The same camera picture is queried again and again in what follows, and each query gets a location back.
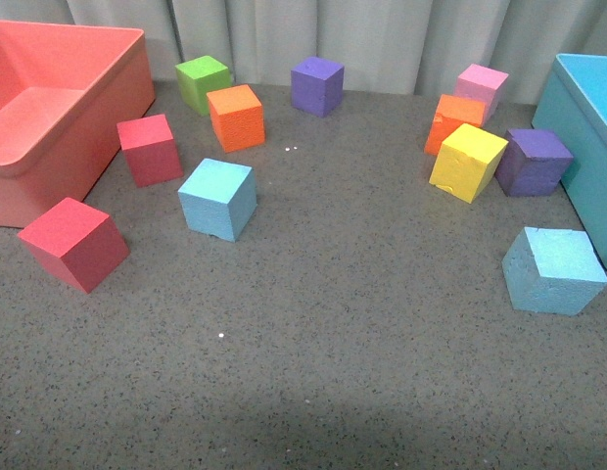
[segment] purple cube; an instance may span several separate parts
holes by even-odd
[[[319,57],[308,57],[291,70],[294,108],[324,118],[343,101],[345,66]]]
[[[558,136],[543,129],[508,129],[508,146],[495,178],[506,196],[549,196],[574,157]]]

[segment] light pink cube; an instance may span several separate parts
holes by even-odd
[[[497,108],[507,78],[508,73],[472,64],[458,76],[453,94],[482,101],[486,105],[483,119],[486,122]]]

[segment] plastic container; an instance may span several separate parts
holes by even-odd
[[[607,57],[557,55],[532,124],[573,154],[562,183],[607,269]]]
[[[0,225],[83,200],[154,100],[142,30],[0,21]]]

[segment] red cube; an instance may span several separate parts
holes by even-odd
[[[136,186],[141,188],[184,175],[165,115],[119,122],[117,130]]]
[[[87,294],[129,255],[112,218],[72,198],[36,218],[19,238],[45,270]]]

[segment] pink cube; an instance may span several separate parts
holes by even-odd
[[[184,175],[165,115],[119,122],[117,130],[136,186],[141,188]]]
[[[129,255],[112,218],[72,198],[36,218],[19,238],[45,270],[86,294]]]
[[[458,76],[453,95],[482,101],[486,105],[483,119],[486,122],[497,108],[507,78],[508,73],[472,64]]]

